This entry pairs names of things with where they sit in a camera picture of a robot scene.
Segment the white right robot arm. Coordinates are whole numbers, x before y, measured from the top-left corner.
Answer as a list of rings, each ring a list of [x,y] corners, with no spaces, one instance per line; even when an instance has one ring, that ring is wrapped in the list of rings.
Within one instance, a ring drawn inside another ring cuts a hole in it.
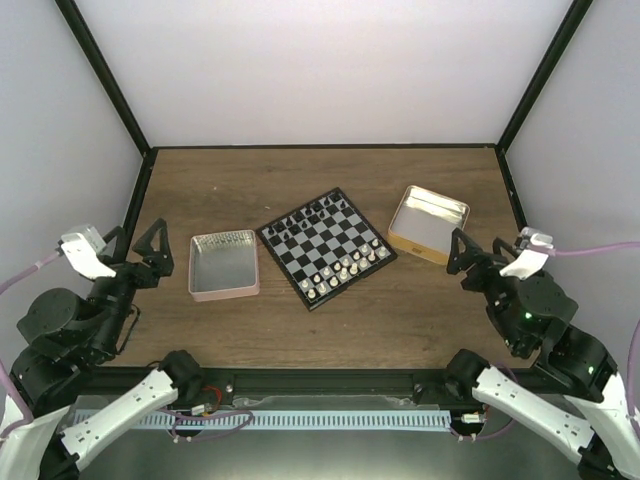
[[[514,244],[495,239],[491,251],[456,228],[446,271],[465,275],[462,289],[484,296],[510,354],[533,357],[534,371],[579,413],[549,403],[467,349],[448,364],[445,393],[509,415],[563,453],[583,479],[636,479],[639,410],[604,344],[573,325],[577,303],[545,271],[560,253],[551,236],[530,227]]]

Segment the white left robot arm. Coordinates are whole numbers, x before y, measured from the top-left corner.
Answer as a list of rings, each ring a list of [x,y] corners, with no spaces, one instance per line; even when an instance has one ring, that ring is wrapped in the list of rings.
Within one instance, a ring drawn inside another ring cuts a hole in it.
[[[140,310],[137,291],[152,289],[173,273],[168,226],[157,219],[134,244],[137,262],[106,254],[109,243],[126,252],[125,232],[101,235],[89,224],[63,234],[54,253],[2,284],[10,286],[64,257],[93,286],[85,298],[67,288],[40,294],[17,329],[26,348],[1,370],[6,392],[1,421],[4,479],[76,479],[114,440],[147,414],[175,401],[196,402],[204,372],[186,351],[168,353],[137,385],[83,424],[57,429],[96,369],[128,343],[122,329]]]

